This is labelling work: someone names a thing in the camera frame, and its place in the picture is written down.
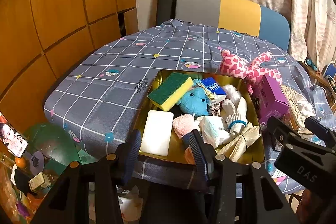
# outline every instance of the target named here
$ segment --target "green and yellow sponge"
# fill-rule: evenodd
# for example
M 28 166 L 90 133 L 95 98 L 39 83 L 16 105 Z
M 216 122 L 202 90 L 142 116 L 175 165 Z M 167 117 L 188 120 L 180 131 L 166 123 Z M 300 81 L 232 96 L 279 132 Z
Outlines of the green and yellow sponge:
M 193 85 L 189 75 L 173 72 L 148 98 L 163 111 L 168 111 Z

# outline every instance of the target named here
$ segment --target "blue plush toy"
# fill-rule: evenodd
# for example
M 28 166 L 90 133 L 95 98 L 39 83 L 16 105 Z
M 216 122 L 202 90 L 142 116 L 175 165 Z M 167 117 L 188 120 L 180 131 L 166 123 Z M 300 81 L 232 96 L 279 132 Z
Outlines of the blue plush toy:
M 207 116 L 208 104 L 205 100 L 205 91 L 202 88 L 194 88 L 187 91 L 176 103 L 183 113 L 191 114 L 194 117 Z

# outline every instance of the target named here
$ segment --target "small box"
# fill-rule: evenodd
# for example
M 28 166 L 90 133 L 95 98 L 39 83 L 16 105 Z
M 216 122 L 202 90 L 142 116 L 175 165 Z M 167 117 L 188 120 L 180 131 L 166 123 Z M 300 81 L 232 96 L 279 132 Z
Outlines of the small box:
M 288 112 L 289 103 L 280 84 L 268 75 L 262 77 L 252 95 L 259 102 L 256 110 L 261 126 L 267 124 L 269 117 L 281 118 Z
M 226 98 L 225 91 L 214 80 L 213 77 L 205 78 L 199 81 L 198 86 L 204 89 L 206 95 L 206 101 L 209 106 L 224 101 Z
M 42 190 L 42 188 L 44 189 L 51 185 L 48 176 L 43 173 L 37 174 L 28 182 L 28 184 L 30 190 L 35 193 L 37 193 L 39 190 Z

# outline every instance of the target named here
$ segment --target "bedsheet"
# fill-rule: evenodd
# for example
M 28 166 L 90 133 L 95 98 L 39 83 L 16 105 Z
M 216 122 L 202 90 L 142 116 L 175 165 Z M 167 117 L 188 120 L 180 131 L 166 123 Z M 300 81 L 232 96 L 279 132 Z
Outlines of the bedsheet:
M 291 56 L 267 41 L 234 31 L 170 20 L 113 41 L 90 55 L 70 73 L 45 102 L 45 116 L 65 129 L 96 158 L 113 153 L 125 142 L 151 81 L 161 69 L 217 73 L 220 52 L 228 49 L 249 63 L 270 51 L 269 62 L 283 84 L 303 94 L 321 124 L 336 128 L 324 91 L 312 85 L 305 70 Z M 303 188 L 274 167 L 278 152 L 264 135 L 265 167 L 283 193 Z M 323 144 L 317 137 L 311 141 Z M 193 165 L 176 164 L 139 155 L 133 176 L 176 187 L 199 189 Z

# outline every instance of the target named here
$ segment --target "pink spotted stuffed animal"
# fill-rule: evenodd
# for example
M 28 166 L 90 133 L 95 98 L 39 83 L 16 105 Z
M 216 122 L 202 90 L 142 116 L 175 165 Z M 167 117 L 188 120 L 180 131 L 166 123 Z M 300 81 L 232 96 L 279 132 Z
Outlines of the pink spotted stuffed animal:
M 252 86 L 258 85 L 263 75 L 269 75 L 281 84 L 281 74 L 279 71 L 258 67 L 262 62 L 271 60 L 272 54 L 270 52 L 261 53 L 251 62 L 249 67 L 238 55 L 231 54 L 228 50 L 223 50 L 221 56 L 223 57 L 219 66 L 221 74 L 245 79 L 250 94 L 253 93 Z

